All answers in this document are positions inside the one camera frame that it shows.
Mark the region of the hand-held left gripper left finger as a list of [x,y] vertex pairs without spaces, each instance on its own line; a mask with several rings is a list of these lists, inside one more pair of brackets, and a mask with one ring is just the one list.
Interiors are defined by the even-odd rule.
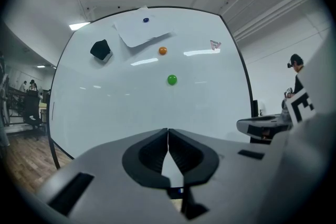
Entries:
[[139,160],[166,153],[167,129],[101,144],[57,170],[37,197],[71,223],[178,223],[168,178]]

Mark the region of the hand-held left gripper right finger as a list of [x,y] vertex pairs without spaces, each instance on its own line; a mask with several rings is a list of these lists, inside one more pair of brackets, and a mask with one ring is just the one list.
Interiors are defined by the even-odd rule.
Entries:
[[181,210],[169,223],[281,223],[302,202],[297,150],[291,132],[270,145],[219,140],[169,130],[169,150],[183,171]]

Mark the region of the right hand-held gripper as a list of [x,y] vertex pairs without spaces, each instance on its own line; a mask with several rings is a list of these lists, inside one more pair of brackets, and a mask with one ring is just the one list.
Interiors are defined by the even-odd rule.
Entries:
[[291,121],[285,122],[280,114],[241,119],[236,127],[250,137],[251,143],[270,144],[279,133],[278,138],[285,140],[278,169],[280,185],[289,191],[313,191],[335,156],[334,32],[329,32],[299,79],[314,107],[311,117],[292,128]]

